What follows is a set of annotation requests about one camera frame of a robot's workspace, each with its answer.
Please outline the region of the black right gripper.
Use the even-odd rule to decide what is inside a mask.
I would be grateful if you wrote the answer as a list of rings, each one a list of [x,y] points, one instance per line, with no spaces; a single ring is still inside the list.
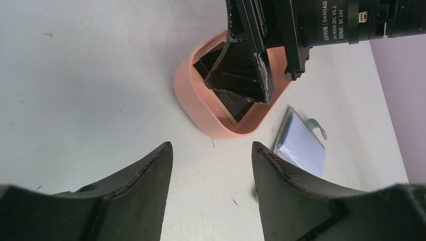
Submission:
[[[302,43],[302,5],[307,1],[226,1],[228,40],[205,79],[211,90],[269,104],[275,87],[266,50],[284,47],[285,74],[305,72],[309,46]]]

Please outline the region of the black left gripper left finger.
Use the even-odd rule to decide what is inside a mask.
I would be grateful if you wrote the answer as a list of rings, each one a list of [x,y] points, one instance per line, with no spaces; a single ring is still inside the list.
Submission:
[[[1,186],[1,240],[159,240],[173,166],[164,142],[75,192]]]

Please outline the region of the pink oval tray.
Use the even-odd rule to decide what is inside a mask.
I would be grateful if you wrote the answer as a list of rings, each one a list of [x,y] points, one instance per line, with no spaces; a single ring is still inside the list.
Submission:
[[[224,105],[218,102],[219,99],[205,86],[201,76],[193,67],[202,56],[225,42],[226,36],[226,31],[222,31],[195,48],[181,62],[174,76],[174,92],[181,107],[201,132],[217,140],[240,138],[254,133],[291,84],[284,76],[287,66],[284,47],[269,48],[267,53],[275,87],[271,102],[270,104],[253,104],[239,123],[233,123],[230,120],[230,114],[225,112]]]

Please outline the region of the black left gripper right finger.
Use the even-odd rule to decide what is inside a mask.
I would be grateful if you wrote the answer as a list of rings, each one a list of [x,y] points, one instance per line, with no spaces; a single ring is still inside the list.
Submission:
[[[321,179],[260,142],[252,167],[265,240],[425,240],[425,186],[364,192]]]

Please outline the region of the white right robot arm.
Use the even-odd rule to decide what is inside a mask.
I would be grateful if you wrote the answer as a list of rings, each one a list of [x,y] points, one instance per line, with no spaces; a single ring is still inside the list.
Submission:
[[[423,0],[227,1],[225,45],[205,79],[211,90],[268,104],[275,86],[267,50],[283,47],[297,80],[315,46],[425,33]]]

